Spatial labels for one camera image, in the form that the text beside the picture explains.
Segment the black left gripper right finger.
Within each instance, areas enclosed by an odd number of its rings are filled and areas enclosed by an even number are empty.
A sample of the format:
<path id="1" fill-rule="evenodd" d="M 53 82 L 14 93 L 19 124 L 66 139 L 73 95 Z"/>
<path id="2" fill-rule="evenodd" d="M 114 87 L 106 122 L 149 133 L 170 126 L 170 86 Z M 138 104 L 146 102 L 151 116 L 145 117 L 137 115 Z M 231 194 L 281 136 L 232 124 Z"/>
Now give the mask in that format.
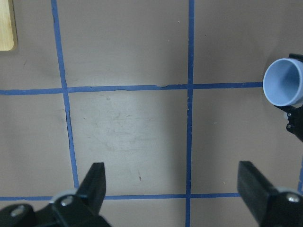
<path id="1" fill-rule="evenodd" d="M 260 227 L 303 225 L 303 196 L 290 188 L 275 187 L 252 162 L 239 162 L 237 190 Z"/>

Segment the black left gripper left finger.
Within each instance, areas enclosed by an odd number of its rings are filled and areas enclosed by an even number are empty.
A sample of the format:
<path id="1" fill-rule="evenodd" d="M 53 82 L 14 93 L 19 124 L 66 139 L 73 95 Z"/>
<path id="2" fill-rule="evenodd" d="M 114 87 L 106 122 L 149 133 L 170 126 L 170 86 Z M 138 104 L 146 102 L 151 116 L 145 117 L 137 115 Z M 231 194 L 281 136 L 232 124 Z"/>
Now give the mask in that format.
<path id="1" fill-rule="evenodd" d="M 109 227 L 99 215 L 106 194 L 104 163 L 93 163 L 74 194 L 65 194 L 35 211 L 30 204 L 0 210 L 2 227 Z"/>

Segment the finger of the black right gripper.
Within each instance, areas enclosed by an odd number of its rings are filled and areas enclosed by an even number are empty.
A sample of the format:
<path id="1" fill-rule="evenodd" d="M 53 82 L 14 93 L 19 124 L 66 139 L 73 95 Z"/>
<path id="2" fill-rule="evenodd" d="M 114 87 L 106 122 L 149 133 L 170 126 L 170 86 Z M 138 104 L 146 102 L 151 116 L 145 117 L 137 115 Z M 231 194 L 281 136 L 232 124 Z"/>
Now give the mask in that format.
<path id="1" fill-rule="evenodd" d="M 297 53 L 290 53 L 288 55 L 288 60 L 292 62 L 292 64 L 302 65 L 303 64 L 303 55 Z"/>
<path id="2" fill-rule="evenodd" d="M 297 108 L 287 105 L 276 106 L 276 108 L 287 115 L 288 124 L 286 125 L 286 130 L 295 135 L 300 141 L 303 141 L 303 106 Z"/>

